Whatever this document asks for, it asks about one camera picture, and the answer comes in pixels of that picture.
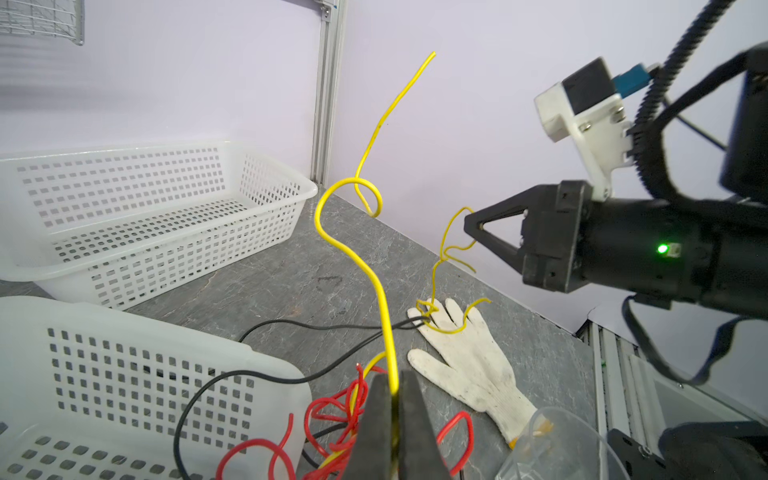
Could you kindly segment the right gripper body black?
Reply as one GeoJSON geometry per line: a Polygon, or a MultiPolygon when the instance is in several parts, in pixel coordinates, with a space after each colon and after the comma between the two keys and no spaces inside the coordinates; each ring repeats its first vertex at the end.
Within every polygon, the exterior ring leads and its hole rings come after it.
{"type": "Polygon", "coordinates": [[[592,186],[583,180],[530,190],[522,225],[524,284],[560,293],[587,285],[578,247],[591,196],[592,186]]]}

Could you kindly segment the white basket back right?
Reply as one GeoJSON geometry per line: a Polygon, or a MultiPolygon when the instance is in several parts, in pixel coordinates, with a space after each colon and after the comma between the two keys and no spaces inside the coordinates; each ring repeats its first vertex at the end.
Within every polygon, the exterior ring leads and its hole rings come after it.
{"type": "Polygon", "coordinates": [[[316,192],[231,141],[5,154],[1,277],[124,310],[286,241],[316,192]]]}

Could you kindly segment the white work glove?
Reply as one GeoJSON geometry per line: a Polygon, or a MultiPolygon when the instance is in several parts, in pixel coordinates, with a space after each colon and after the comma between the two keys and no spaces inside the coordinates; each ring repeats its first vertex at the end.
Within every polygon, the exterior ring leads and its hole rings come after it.
{"type": "Polygon", "coordinates": [[[450,298],[433,305],[435,326],[421,326],[418,331],[441,358],[412,349],[408,362],[454,399],[487,414],[513,446],[536,407],[518,388],[509,360],[476,307],[464,312],[450,298]]]}

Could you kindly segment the aluminium frame rails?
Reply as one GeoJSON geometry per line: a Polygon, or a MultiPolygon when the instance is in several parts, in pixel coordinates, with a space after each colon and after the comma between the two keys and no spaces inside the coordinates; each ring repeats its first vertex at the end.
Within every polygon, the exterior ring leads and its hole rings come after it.
{"type": "Polygon", "coordinates": [[[331,163],[335,106],[348,1],[316,1],[316,4],[319,7],[321,22],[311,180],[318,186],[324,186],[327,183],[331,163]]]}

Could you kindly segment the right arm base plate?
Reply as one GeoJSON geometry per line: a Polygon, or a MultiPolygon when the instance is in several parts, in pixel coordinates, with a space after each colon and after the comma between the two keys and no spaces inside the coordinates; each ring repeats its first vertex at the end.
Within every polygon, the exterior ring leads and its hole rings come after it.
{"type": "Polygon", "coordinates": [[[608,444],[631,479],[765,479],[767,427],[759,422],[685,423],[666,429],[660,453],[621,431],[608,444]]]}

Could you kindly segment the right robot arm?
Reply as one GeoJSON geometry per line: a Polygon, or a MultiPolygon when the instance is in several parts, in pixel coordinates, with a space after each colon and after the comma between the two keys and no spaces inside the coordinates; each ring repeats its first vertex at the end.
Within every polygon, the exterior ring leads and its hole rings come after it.
{"type": "Polygon", "coordinates": [[[632,311],[675,302],[729,312],[692,386],[705,384],[730,351],[740,322],[767,316],[767,47],[715,67],[677,100],[668,90],[729,8],[707,3],[666,61],[612,75],[595,59],[540,94],[535,105],[553,141],[571,139],[587,180],[537,185],[469,214],[465,232],[526,285],[569,293],[588,284],[627,292],[622,317],[659,374],[677,374],[632,311]],[[666,127],[730,80],[742,91],[724,149],[727,200],[694,199],[672,182],[666,127]]]}

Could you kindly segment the white basket centre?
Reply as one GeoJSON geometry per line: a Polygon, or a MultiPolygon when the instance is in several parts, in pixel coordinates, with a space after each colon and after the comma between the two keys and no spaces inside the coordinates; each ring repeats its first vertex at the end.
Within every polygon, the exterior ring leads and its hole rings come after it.
{"type": "Polygon", "coordinates": [[[287,479],[309,386],[292,364],[90,304],[1,301],[5,479],[287,479]]]}

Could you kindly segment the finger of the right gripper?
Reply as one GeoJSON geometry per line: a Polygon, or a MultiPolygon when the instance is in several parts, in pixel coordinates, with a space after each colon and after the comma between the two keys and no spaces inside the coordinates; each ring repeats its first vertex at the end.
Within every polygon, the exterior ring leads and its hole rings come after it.
{"type": "Polygon", "coordinates": [[[517,193],[494,205],[469,214],[464,220],[463,230],[475,240],[480,239],[480,232],[487,223],[502,219],[524,216],[533,218],[544,210],[557,191],[554,184],[536,185],[521,193],[517,193]]]}
{"type": "Polygon", "coordinates": [[[523,274],[526,252],[522,247],[510,244],[485,230],[473,231],[469,235],[517,273],[523,274]]]}

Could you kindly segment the clear plastic cup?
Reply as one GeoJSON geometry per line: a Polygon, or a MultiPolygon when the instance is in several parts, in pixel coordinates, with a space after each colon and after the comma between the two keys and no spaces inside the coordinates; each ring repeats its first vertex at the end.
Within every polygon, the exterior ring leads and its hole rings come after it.
{"type": "Polygon", "coordinates": [[[627,479],[606,438],[558,407],[534,413],[495,475],[507,479],[627,479]]]}

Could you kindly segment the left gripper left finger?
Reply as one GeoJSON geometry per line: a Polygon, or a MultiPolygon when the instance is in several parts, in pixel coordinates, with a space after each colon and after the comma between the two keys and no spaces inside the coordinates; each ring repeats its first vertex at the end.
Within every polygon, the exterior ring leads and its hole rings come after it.
{"type": "Polygon", "coordinates": [[[392,397],[386,375],[369,383],[368,398],[343,480],[386,480],[392,477],[392,397]]]}

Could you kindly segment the white basket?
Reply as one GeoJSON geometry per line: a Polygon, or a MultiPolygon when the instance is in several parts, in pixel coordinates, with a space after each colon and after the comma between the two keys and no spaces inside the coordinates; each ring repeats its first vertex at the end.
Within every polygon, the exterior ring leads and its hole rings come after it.
{"type": "Polygon", "coordinates": [[[90,304],[1,301],[5,479],[287,479],[309,386],[292,364],[90,304]]]}
{"type": "Polygon", "coordinates": [[[316,192],[231,141],[5,154],[1,277],[124,310],[286,241],[316,192]]]}

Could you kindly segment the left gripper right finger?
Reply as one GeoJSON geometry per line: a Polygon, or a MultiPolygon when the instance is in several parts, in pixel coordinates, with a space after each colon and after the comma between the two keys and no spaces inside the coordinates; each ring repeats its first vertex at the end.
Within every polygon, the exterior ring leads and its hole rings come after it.
{"type": "Polygon", "coordinates": [[[419,380],[414,371],[401,372],[397,397],[398,478],[449,480],[451,475],[440,455],[419,380]]]}

